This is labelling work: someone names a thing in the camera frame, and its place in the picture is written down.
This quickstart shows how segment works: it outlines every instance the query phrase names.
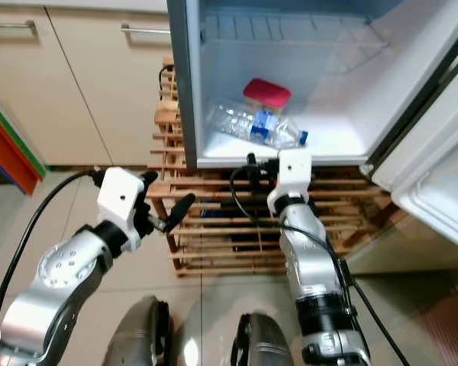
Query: refrigerator shelf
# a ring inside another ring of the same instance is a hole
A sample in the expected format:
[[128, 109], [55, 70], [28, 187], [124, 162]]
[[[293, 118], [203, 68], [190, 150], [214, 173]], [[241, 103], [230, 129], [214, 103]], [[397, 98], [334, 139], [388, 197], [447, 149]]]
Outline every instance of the refrigerator shelf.
[[207, 11], [202, 39], [316, 47], [387, 47], [365, 17]]

